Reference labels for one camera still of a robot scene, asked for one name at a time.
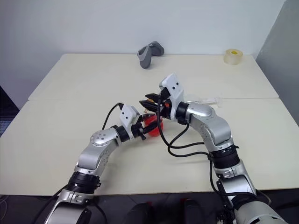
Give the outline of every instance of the black wire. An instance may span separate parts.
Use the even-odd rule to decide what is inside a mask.
[[[267,204],[268,204],[269,206],[272,204],[272,200],[269,198],[268,195],[266,195],[265,193],[261,192],[261,191],[258,190],[258,189],[256,189],[256,192],[259,193],[259,194],[261,194],[264,198],[267,199],[267,201],[268,201]]]
[[[110,114],[112,113],[112,111],[113,111],[117,106],[120,106],[120,105],[122,105],[122,103],[117,103],[117,104],[115,104],[115,105],[111,108],[111,110],[109,111],[109,113],[108,113],[107,116],[106,116],[106,119],[105,119],[105,122],[104,122],[104,124],[103,124],[102,130],[105,129],[106,123],[107,123],[108,118],[109,118]]]
[[[32,224],[35,224],[36,221],[38,220],[38,218],[40,217],[41,213],[46,209],[46,207],[51,203],[51,201],[53,199],[55,199],[59,194],[60,192],[66,188],[67,184],[62,187],[58,192],[56,192],[52,197],[49,198],[49,200],[46,202],[46,204],[39,210],[39,212],[36,214],[36,216],[34,217],[33,221],[32,221]]]
[[[160,109],[161,109],[161,99],[159,99],[158,102],[157,102],[157,126],[158,126],[159,133],[161,135],[162,140],[167,145],[168,152],[171,155],[176,156],[176,157],[187,157],[187,156],[196,155],[196,154],[204,154],[204,155],[207,155],[208,159],[210,160],[210,155],[206,152],[195,152],[195,153],[190,153],[190,154],[186,154],[186,155],[176,155],[176,154],[171,152],[170,148],[187,148],[187,147],[191,147],[191,146],[195,146],[195,145],[203,145],[204,142],[195,142],[195,143],[188,144],[188,145],[185,145],[185,146],[172,146],[172,143],[174,143],[174,141],[176,141],[179,137],[181,137],[188,130],[189,124],[187,123],[187,127],[181,133],[179,133],[170,143],[168,143],[167,140],[165,139],[164,135],[163,135],[161,124],[160,124]],[[220,196],[249,195],[249,196],[256,197],[255,194],[252,194],[252,193],[249,193],[249,192],[225,193],[225,192],[218,191],[215,188],[214,183],[213,183],[212,169],[213,169],[213,161],[210,160],[210,183],[211,183],[213,191],[215,191],[218,195],[220,195]]]
[[[105,224],[108,224],[107,216],[106,216],[105,212],[103,211],[103,209],[101,209],[101,207],[98,206],[98,204],[96,203],[95,200],[93,200],[93,204],[94,204],[94,206],[100,211],[100,213],[102,214],[102,216],[103,216],[103,218],[104,218],[104,222],[105,222]]]
[[[179,138],[181,137],[187,130],[189,129],[189,124],[187,123],[187,127],[181,132],[179,133],[170,143],[169,145],[172,146],[172,144]],[[194,153],[189,153],[189,154],[185,154],[185,155],[178,155],[178,154],[174,154],[171,150],[170,150],[170,146],[167,147],[167,150],[169,152],[170,155],[175,156],[175,157],[187,157],[187,156],[191,156],[191,155],[198,155],[198,154],[203,154],[206,156],[209,156],[208,153],[206,152],[194,152]]]
[[[210,161],[210,183],[211,183],[211,186],[212,186],[212,188],[213,188],[213,191],[215,191],[215,193],[217,193],[218,195],[220,195],[220,196],[249,195],[249,196],[254,196],[254,197],[256,197],[255,194],[252,194],[252,193],[249,193],[249,192],[231,192],[231,193],[225,193],[225,192],[218,191],[218,190],[215,188],[214,183],[213,183],[212,169],[213,169],[213,161],[211,160],[211,161]]]
[[[191,147],[191,146],[203,145],[204,144],[204,142],[195,142],[195,143],[191,143],[191,144],[184,145],[184,146],[172,146],[171,144],[169,144],[167,142],[166,138],[164,137],[163,132],[162,132],[161,120],[160,120],[160,109],[161,109],[161,100],[159,99],[158,100],[158,105],[157,105],[157,125],[158,125],[158,130],[159,130],[160,136],[161,136],[163,142],[167,145],[167,147],[169,147],[169,148],[187,148],[187,147]]]

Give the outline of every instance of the silver robot arm segment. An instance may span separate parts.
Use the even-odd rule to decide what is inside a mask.
[[[161,102],[160,115],[180,124],[189,123],[201,135],[214,171],[219,178],[217,187],[235,212],[238,224],[285,224],[286,222],[270,206],[258,201],[256,189],[239,159],[228,123],[216,115],[208,105],[195,102],[185,103],[183,88],[177,77],[170,74],[160,83],[160,94],[148,94],[150,100],[140,103],[150,111],[157,111]]]
[[[120,113],[120,127],[100,130],[91,136],[88,146],[79,156],[67,187],[61,191],[45,224],[89,223],[91,212],[86,205],[100,186],[100,176],[110,154],[122,142],[137,136],[144,138],[139,118],[140,115],[133,106],[124,105]]]

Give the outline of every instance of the tabletop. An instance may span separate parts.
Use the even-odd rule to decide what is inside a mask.
[[[29,100],[102,98],[126,101],[158,92],[160,81],[176,73],[185,91],[200,98],[278,98],[254,58],[244,55],[238,65],[218,55],[152,57],[149,69],[137,55],[65,54],[30,95]]]
[[[140,111],[135,99],[139,97],[137,92],[128,101]],[[64,186],[115,103],[107,99],[28,101],[0,138],[0,194],[52,195]],[[257,189],[299,187],[299,128],[280,99],[224,99],[221,108],[214,108],[229,123]],[[107,126],[119,124],[118,117],[119,111],[114,111]],[[167,139],[183,128],[164,120]],[[177,144],[195,141],[201,137],[189,129]],[[206,151],[204,146],[173,151],[197,150]],[[112,153],[95,194],[211,191],[208,171],[205,156],[176,158],[167,153],[160,137],[136,139]]]

